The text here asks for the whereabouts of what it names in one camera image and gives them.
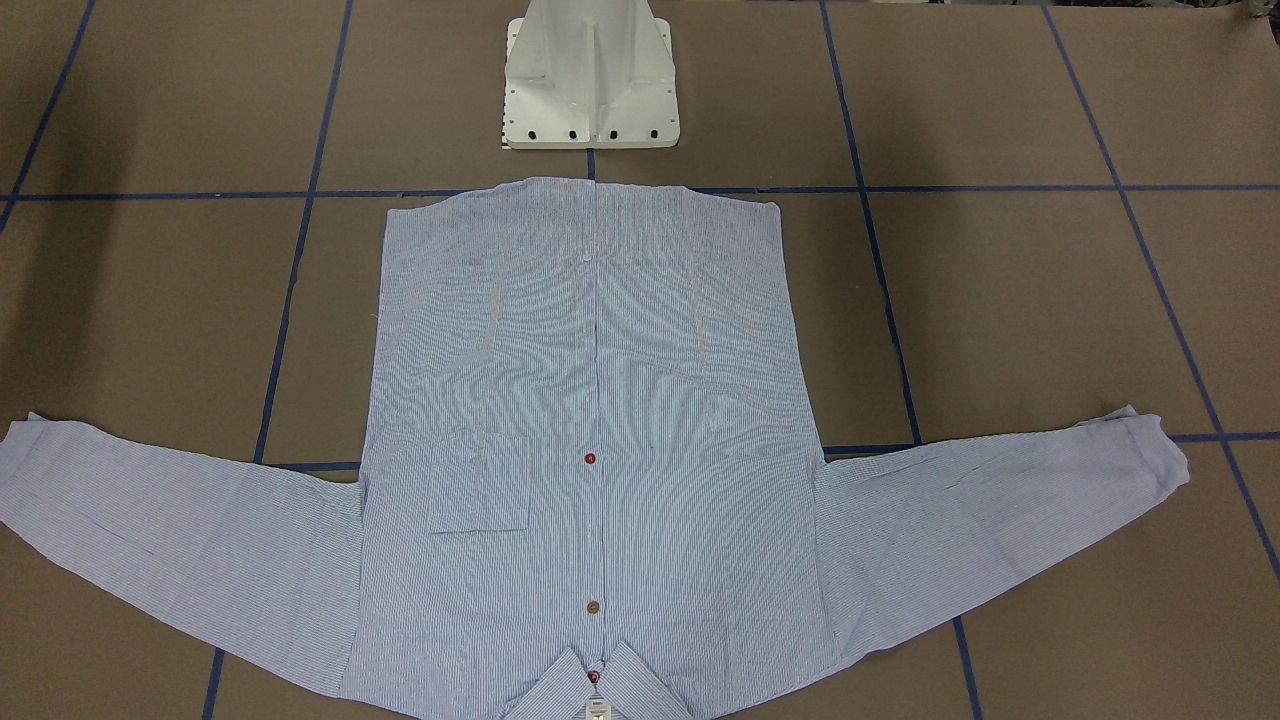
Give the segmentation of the light blue striped shirt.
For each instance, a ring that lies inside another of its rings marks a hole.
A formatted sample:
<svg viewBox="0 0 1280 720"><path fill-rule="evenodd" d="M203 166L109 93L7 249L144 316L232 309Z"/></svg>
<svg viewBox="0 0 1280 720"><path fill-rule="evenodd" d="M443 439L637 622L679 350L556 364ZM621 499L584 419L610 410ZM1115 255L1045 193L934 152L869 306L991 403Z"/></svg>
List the light blue striped shirt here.
<svg viewBox="0 0 1280 720"><path fill-rule="evenodd" d="M31 415L3 521L319 694L713 719L840 673L1188 482L1156 415L827 461L780 209L534 178L392 210L351 483Z"/></svg>

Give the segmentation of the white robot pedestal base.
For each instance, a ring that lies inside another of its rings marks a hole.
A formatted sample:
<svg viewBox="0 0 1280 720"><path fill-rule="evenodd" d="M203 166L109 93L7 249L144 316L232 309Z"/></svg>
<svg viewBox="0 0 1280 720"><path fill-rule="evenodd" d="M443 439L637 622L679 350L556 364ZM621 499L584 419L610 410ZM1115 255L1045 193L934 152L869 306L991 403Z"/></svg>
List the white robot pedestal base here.
<svg viewBox="0 0 1280 720"><path fill-rule="evenodd" d="M532 1L506 27L502 143L669 149L681 119L669 22L648 1Z"/></svg>

